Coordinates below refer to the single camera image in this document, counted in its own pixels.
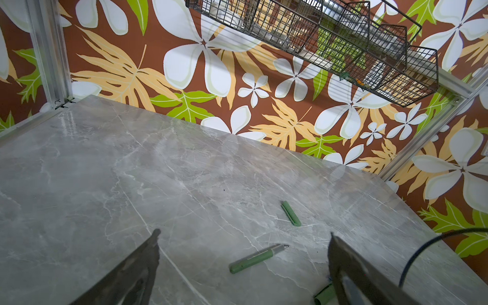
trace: metal mesh basket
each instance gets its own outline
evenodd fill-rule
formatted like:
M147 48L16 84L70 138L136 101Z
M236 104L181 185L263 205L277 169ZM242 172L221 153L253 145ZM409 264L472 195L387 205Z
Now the metal mesh basket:
M403 107L438 89L437 51L411 46L406 26L374 21L369 1L186 0L186 6ZM418 34L421 26L398 12Z

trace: marble tabletop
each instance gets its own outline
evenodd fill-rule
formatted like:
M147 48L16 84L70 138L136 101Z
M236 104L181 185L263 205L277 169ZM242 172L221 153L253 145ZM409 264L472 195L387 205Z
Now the marble tabletop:
M0 147L1 304L68 304L154 228L158 305L311 304L328 283L331 232L394 282L436 235L373 174L98 97ZM290 247L228 271L275 243ZM423 304L488 295L444 243L405 290Z

